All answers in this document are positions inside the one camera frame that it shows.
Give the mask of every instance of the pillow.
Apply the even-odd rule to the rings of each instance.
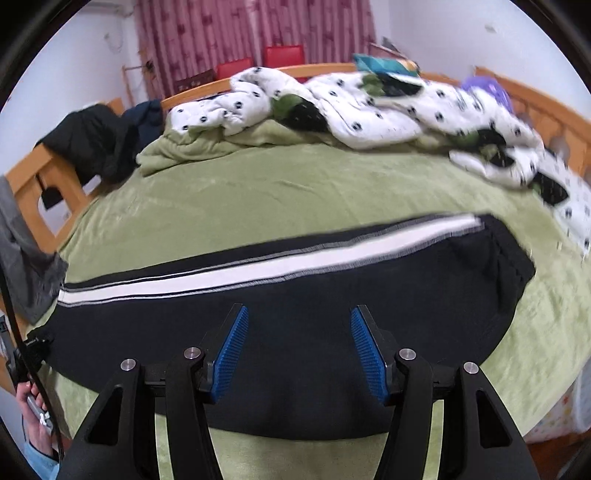
[[[509,113],[513,113],[513,104],[509,94],[505,91],[502,85],[492,77],[473,76],[468,77],[460,85],[462,90],[469,92],[474,87],[481,88],[486,93],[491,95],[499,105],[504,106]]]
[[[419,74],[417,64],[410,60],[379,59],[361,53],[354,53],[353,62],[360,72],[398,73],[413,77],[418,77]]]

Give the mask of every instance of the dark jacket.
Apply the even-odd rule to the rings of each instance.
[[[119,183],[136,167],[137,127],[101,103],[68,114],[41,142],[74,165],[81,180],[100,175]]]
[[[164,131],[160,100],[140,103],[125,111],[122,117],[138,128],[139,138],[135,146],[136,155],[162,135]]]

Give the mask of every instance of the human hand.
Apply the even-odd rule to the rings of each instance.
[[[31,382],[23,382],[17,385],[17,403],[21,409],[25,422],[27,422],[29,442],[42,454],[52,457],[53,447],[51,446],[51,436],[47,434],[45,427],[41,425],[39,418],[35,416],[29,407],[27,403],[27,396],[29,394],[35,398],[35,402],[39,408],[47,411],[47,407],[35,384],[31,384]]]

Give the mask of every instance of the wall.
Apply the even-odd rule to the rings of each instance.
[[[71,111],[115,97],[129,103],[124,64],[140,64],[133,17],[92,5],[76,14],[33,60],[0,112],[0,173]],[[141,75],[131,74],[130,84],[136,102],[147,99]]]
[[[509,0],[372,0],[392,42],[425,71],[462,79],[473,66],[519,80],[591,119],[591,94],[552,40]],[[382,14],[376,29],[384,26]]]

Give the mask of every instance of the gray cloth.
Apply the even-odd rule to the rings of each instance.
[[[5,176],[0,177],[0,265],[15,311],[35,325],[57,297],[68,264],[37,246]]]

